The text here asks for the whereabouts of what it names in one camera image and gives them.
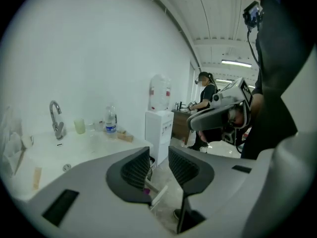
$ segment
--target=black slot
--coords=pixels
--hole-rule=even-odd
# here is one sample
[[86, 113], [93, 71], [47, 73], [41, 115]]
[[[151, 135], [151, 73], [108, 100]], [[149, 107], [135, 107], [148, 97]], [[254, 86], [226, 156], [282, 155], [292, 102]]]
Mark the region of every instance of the black slot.
[[42, 216], [58, 227], [78, 195], [79, 192], [69, 189], [64, 190]]
[[239, 166], [239, 165], [235, 165], [232, 169], [235, 169], [237, 171], [241, 171], [241, 172], [244, 172], [244, 173], [250, 173], [251, 172], [251, 168], [247, 168], [247, 167], [243, 167], [243, 166]]

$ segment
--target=woman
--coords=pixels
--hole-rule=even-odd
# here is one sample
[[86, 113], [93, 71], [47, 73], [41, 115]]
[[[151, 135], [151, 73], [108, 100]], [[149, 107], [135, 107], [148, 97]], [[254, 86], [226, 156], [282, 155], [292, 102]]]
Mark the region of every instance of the woman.
[[[198, 75], [198, 82], [200, 86], [205, 86], [205, 88], [200, 94], [200, 102], [196, 105], [189, 107], [189, 110], [197, 110], [199, 112], [201, 110], [209, 108], [209, 101], [212, 101], [212, 96], [218, 92], [218, 88], [216, 86], [212, 74], [208, 72], [201, 72]], [[208, 147], [208, 144], [206, 142], [203, 142], [200, 139], [198, 133], [196, 132], [195, 144], [193, 146], [189, 146], [188, 148], [200, 151], [201, 147]]]

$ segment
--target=ceiling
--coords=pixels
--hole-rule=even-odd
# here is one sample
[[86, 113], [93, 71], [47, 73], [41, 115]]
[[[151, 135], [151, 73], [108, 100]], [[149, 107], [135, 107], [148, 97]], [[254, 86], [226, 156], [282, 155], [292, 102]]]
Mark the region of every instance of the ceiling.
[[[174, 17], [193, 50], [202, 71], [214, 78], [234, 80], [244, 77], [254, 85], [259, 67], [247, 42], [243, 10], [254, 0], [159, 0]], [[255, 49], [256, 30], [250, 34]], [[251, 63], [251, 68], [221, 64], [221, 60]]]

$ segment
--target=water bottle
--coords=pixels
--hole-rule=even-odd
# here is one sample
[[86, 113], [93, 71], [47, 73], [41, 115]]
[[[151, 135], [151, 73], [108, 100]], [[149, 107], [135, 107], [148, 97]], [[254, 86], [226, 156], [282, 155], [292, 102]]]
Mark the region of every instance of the water bottle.
[[117, 138], [117, 115], [113, 105], [106, 107], [105, 123], [108, 137]]

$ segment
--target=fluorescent light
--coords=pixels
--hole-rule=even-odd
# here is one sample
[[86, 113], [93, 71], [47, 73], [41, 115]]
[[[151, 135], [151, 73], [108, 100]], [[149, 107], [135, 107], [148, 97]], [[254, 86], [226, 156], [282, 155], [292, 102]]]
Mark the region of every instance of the fluorescent light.
[[216, 79], [216, 81], [219, 81], [219, 82], [225, 82], [225, 83], [232, 83], [232, 81], [229, 81], [229, 80], [222, 80], [222, 79]]
[[239, 65], [239, 66], [244, 66], [244, 67], [248, 67], [248, 68], [252, 67], [252, 64], [250, 64], [250, 63], [239, 62], [239, 61], [222, 60], [221, 63]]

